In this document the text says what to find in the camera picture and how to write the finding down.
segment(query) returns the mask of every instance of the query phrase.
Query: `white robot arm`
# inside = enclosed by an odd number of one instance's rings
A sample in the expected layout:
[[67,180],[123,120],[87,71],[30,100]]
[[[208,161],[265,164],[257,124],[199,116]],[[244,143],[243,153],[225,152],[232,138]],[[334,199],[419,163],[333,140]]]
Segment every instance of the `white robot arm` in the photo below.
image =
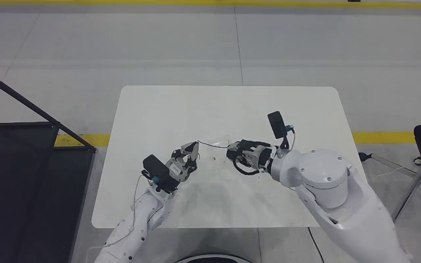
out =
[[[290,151],[289,130],[279,112],[268,115],[280,146],[240,141],[228,147],[227,157],[246,175],[268,172],[285,187],[294,187],[328,237],[361,263],[409,263],[412,256],[399,244],[389,212],[373,189],[344,157],[315,149],[301,154]],[[246,172],[238,163],[254,168]]]
[[173,151],[166,164],[154,155],[143,160],[142,175],[150,180],[149,187],[134,198],[132,212],[118,223],[100,247],[95,263],[129,263],[136,257],[146,243],[148,231],[159,227],[171,213],[177,186],[196,171],[198,155],[199,143],[193,142]]

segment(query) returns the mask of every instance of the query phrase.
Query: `metal pole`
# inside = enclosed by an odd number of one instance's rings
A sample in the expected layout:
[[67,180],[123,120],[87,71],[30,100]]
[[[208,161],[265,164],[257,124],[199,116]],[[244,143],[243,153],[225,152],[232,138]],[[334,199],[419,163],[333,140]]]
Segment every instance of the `metal pole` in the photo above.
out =
[[396,222],[397,218],[402,214],[403,209],[408,204],[410,198],[414,195],[421,183],[421,169],[415,175],[415,178],[412,179],[408,191],[402,196],[401,200],[397,203],[395,210],[392,213],[393,222]]
[[41,117],[45,118],[52,124],[58,126],[62,131],[67,133],[68,135],[72,136],[74,139],[79,141],[81,144],[85,145],[89,150],[96,152],[96,148],[89,144],[87,141],[82,139],[79,135],[68,129],[66,126],[61,124],[58,120],[54,119],[50,115],[48,115],[45,111],[41,110],[39,107],[37,107],[35,104],[27,100],[25,97],[23,97],[21,94],[17,93],[14,89],[6,85],[4,82],[0,82],[0,89],[2,89],[5,93],[9,94],[11,97],[15,98],[17,101],[21,102],[23,105],[27,106],[34,112],[38,113]]
[[376,155],[375,153],[371,154],[371,158],[381,162],[382,164],[389,166],[392,169],[397,170],[398,172],[401,172],[402,174],[406,174],[407,176],[411,177],[411,178],[415,178],[416,172],[409,170],[408,168],[405,168],[403,166],[400,166],[392,161],[389,161],[381,156]]

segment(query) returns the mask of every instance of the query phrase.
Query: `white table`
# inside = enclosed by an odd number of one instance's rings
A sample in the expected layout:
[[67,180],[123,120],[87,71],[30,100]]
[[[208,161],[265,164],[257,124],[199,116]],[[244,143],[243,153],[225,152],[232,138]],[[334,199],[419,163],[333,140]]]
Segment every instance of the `white table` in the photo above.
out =
[[[267,114],[279,110],[297,133],[295,149],[332,149],[366,181],[337,91],[332,87],[126,86],[122,89],[92,224],[114,228],[130,211],[142,161],[166,162],[195,140],[275,140]],[[224,149],[200,145],[198,170],[180,184],[164,228],[317,226],[288,188],[268,174],[243,176],[222,163]],[[218,155],[217,161],[212,156]],[[138,193],[147,188],[141,179]]]

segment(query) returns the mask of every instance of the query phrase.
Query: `gray floor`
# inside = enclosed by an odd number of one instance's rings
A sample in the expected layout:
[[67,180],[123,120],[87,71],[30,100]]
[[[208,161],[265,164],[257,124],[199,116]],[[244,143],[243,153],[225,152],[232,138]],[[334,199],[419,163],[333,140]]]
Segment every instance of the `gray floor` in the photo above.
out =
[[[110,133],[125,85],[335,87],[353,132],[421,123],[421,11],[232,7],[1,7],[0,80],[76,133]],[[0,95],[0,122],[40,120]],[[414,145],[359,145],[401,164]],[[73,262],[102,245],[91,213],[107,149],[89,184]],[[388,209],[409,179],[374,161],[366,173]],[[420,194],[397,223],[421,262]],[[325,262],[353,262],[313,228]],[[138,262],[228,252],[253,262],[320,262],[308,229],[157,229]],[[92,251],[92,262],[97,251]]]

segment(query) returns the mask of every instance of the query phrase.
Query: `white cable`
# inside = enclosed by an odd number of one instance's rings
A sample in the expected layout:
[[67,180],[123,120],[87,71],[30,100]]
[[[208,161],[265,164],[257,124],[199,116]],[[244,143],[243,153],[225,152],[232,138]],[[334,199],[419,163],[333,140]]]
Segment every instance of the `white cable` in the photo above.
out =
[[85,257],[85,262],[87,263],[87,254],[88,254],[88,252],[91,250],[91,249],[103,249],[104,247],[111,247],[112,245],[115,245],[115,244],[117,244],[118,242],[120,242],[121,240],[123,240],[123,239],[125,239],[126,237],[128,237],[130,234],[131,234],[131,232],[133,232],[133,230],[134,230],[134,222],[136,221],[136,213],[135,213],[135,204],[136,204],[136,192],[137,192],[137,186],[139,185],[139,180],[140,180],[140,178],[143,176],[143,174],[141,174],[139,177],[138,177],[138,179],[137,179],[137,183],[136,183],[136,188],[134,189],[134,195],[133,195],[133,222],[132,222],[132,225],[131,225],[131,231],[129,230],[129,233],[127,233],[127,235],[125,235],[125,236],[123,236],[122,238],[120,238],[119,240],[117,240],[117,241],[115,241],[115,242],[113,242],[113,243],[109,243],[109,244],[106,244],[106,245],[103,245],[103,246],[101,246],[101,247],[90,247],[90,248],[88,248],[87,250],[86,250],[86,257]]
[[294,135],[294,140],[292,141],[291,151],[292,151],[292,149],[294,149],[294,144],[295,144],[295,132],[293,132],[293,135]]
[[393,171],[391,171],[391,172],[388,172],[388,173],[386,173],[386,174],[378,174],[377,176],[374,176],[374,178],[373,179],[376,179],[377,177],[379,177],[379,176],[387,176],[387,175],[389,175],[389,174],[392,174],[392,173],[394,173],[394,172],[396,172],[397,170],[399,170],[399,169],[402,169],[402,168],[407,168],[407,167],[409,167],[409,166],[411,166],[412,164],[414,164],[415,162],[411,162],[411,164],[409,164],[409,165],[407,165],[407,166],[402,166],[402,167],[399,167],[399,168],[396,168],[396,169],[394,169]]

